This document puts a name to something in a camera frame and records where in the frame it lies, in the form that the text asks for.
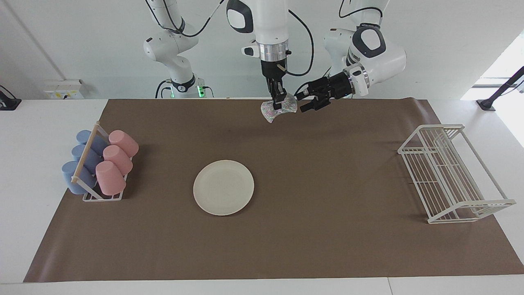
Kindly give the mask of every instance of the pink cup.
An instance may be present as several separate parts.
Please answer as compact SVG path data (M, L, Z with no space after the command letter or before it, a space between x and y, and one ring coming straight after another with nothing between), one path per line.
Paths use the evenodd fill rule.
M109 134L109 142L118 145L129 157L138 153L138 143L122 130L115 130Z
M113 162L122 175L126 175L133 169L133 163L118 145L110 145L104 149L104 160Z
M110 161L104 161L96 166L96 179L99 182L100 190L106 196L117 195L126 187L126 181L120 170Z

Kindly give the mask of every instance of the table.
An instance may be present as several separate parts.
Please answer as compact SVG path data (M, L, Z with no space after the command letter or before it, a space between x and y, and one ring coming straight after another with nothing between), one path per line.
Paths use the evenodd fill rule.
M180 294L238 293L253 288L253 292L290 290L297 294L358 293L358 294L517 294L524 288L524 275L493 277L430 277L430 278L350 278L312 280L247 280L247 281L142 281L142 282L67 282L18 284L22 282L40 241L62 198L64 183L59 173L61 165L70 160L71 139L79 130L89 129L96 121L107 100L26 100L15 112L0 115L0 293L69 293L71 290L96 293L118 290L122 293L157 293L179 290ZM471 101L431 101L442 123L463 123L465 132L498 180L509 198L517 205L496 214L502 229L517 255L524 260L524 148L513 137L496 113L481 111ZM457 145L459 152L465 146ZM474 163L473 159L464 161ZM470 170L483 183L485 175L480 165ZM480 185L485 195L494 188Z

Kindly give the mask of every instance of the white plate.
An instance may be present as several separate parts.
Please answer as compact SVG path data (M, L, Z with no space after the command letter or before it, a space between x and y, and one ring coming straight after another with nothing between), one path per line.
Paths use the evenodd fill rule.
M193 195L202 210L224 216L244 208L254 189L255 181L246 166L221 160L200 171L193 185Z

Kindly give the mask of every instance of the metal rack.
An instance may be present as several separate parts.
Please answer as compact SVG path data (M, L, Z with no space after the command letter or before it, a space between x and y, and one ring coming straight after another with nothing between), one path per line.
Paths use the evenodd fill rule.
M109 135L105 130L100 126L100 121L97 121L93 127L93 130L91 131L91 135L88 138L88 141L85 144L84 151L82 152L82 156L80 157L80 160L77 165L77 169L74 171L73 176L71 177L71 183L78 183L81 187L83 187L87 193L83 195L82 200L84 202L109 202L109 201L120 201L122 199L122 195L124 194L124 191L117 195L113 196L105 196L100 195L97 193L94 189L90 188L83 180L80 179L80 172L82 171L82 167L85 163L85 159L88 156L88 151L91 148L91 145L93 144L93 140L95 136L100 134L107 142L109 142ZM127 175L124 175L124 180L127 181Z
M515 204L508 199L463 132L462 124L421 125L406 139L398 153L424 209L428 223L474 222ZM484 200L452 140L462 135L503 199Z

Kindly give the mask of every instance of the brown tablecloth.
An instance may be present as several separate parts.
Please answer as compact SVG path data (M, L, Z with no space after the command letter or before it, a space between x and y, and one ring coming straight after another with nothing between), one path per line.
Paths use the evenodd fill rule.
M102 127L140 144L124 199L66 192L25 282L524 273L493 216L427 224L396 153L439 123L426 101L340 100L273 124L260 103L110 100ZM217 217L192 187L223 159L251 170L255 192Z

